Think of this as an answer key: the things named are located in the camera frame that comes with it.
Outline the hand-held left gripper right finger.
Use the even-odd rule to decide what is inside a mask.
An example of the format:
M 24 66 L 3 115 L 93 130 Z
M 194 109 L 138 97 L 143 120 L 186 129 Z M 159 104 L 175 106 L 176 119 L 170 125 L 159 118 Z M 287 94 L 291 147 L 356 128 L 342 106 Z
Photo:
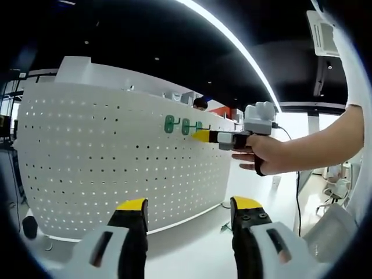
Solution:
M 273 222 L 254 199 L 230 199 L 237 278 L 302 278 L 310 268 L 306 242 Z

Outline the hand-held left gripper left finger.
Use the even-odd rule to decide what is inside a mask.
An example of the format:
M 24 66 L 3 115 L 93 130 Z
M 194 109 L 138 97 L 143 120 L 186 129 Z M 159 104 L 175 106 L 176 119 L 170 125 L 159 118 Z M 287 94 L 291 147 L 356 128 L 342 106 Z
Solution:
M 120 204 L 107 225 L 88 233 L 73 250 L 73 278 L 144 278 L 148 251 L 148 200 Z

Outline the person's right hand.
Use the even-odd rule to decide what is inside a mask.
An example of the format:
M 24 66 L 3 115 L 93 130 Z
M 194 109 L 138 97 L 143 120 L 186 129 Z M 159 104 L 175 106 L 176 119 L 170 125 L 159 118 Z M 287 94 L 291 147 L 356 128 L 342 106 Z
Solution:
M 242 161 L 240 168 L 266 176 L 296 170 L 288 151 L 284 142 L 272 137 L 251 135 L 246 141 L 246 147 L 235 149 L 232 158 Z

